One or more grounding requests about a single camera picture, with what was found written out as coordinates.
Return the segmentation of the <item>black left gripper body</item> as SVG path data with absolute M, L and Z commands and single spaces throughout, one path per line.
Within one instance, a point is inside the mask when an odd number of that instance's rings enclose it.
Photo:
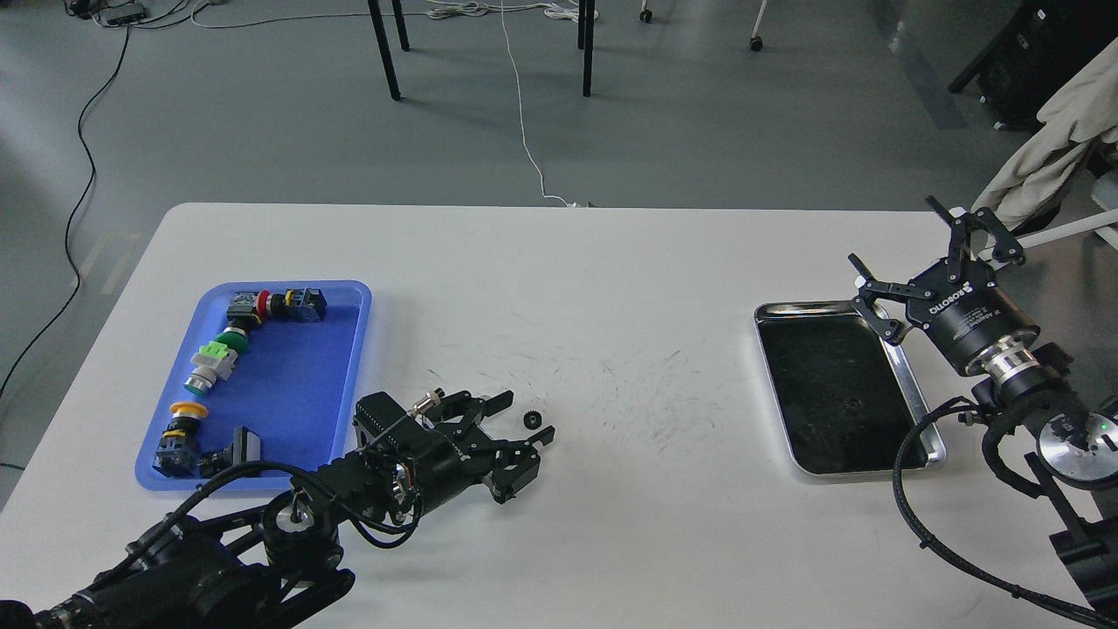
M 415 483 L 421 498 L 419 507 L 424 520 L 432 509 L 458 497 L 463 490 L 476 486 L 492 471 L 493 457 L 480 452 L 493 440 L 479 427 L 471 427 L 456 435 L 426 427 L 408 427 L 397 438 L 398 451 L 411 463 Z

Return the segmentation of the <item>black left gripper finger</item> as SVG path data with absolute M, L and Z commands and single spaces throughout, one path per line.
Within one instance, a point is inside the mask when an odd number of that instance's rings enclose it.
M 476 458 L 482 461 L 480 482 L 493 501 L 506 504 L 536 480 L 542 465 L 540 449 L 555 442 L 555 427 L 543 427 L 525 439 L 490 439 L 476 446 Z
M 506 442 L 493 439 L 480 427 L 484 418 L 505 411 L 514 402 L 513 391 L 495 397 L 473 397 L 470 391 L 447 394 L 442 389 L 432 393 L 438 404 L 432 407 L 430 440 L 433 445 L 498 446 Z

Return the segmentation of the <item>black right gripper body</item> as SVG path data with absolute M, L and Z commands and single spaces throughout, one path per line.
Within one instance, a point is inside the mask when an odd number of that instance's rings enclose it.
M 976 359 L 998 340 L 1022 340 L 1032 346 L 1039 325 L 1003 290 L 989 263 L 963 264 L 958 282 L 937 263 L 909 283 L 917 294 L 906 304 L 906 317 L 925 331 L 940 355 L 961 377 L 982 373 Z

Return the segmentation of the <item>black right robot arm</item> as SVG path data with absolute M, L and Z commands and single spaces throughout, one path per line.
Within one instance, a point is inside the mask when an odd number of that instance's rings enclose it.
M 852 307 L 879 339 L 898 346 L 907 333 L 920 331 L 957 375 L 977 378 L 970 397 L 927 411 L 901 441 L 891 470 L 900 516 L 920 547 L 967 576 L 1078 625 L 1114 628 L 1115 518 L 1087 520 L 1065 490 L 1115 488 L 1115 401 L 1090 409 L 1069 382 L 1073 358 L 1055 343 L 1038 345 L 1038 323 L 1001 288 L 996 266 L 1021 266 L 1025 255 L 991 208 L 950 210 L 935 197 L 927 204 L 948 227 L 949 240 L 942 258 L 925 271 L 908 282 L 882 282 L 858 255 L 849 258 L 859 276 Z M 994 576 L 919 520 L 904 490 L 904 458 L 950 414 L 983 427 L 983 461 L 999 482 L 1027 498 L 1049 501 L 1063 524 L 1050 544 L 1084 606 Z

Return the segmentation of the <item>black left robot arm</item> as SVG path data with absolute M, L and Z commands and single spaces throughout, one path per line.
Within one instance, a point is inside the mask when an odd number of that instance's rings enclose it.
M 44 612 L 3 601 L 4 628 L 292 628 L 356 584 L 339 528 L 402 546 L 432 509 L 472 486 L 499 504 L 539 473 L 555 427 L 528 414 L 524 439 L 496 439 L 484 418 L 512 391 L 434 390 L 409 409 L 377 391 L 356 402 L 358 445 L 307 471 L 236 463 L 127 545 L 91 585 Z

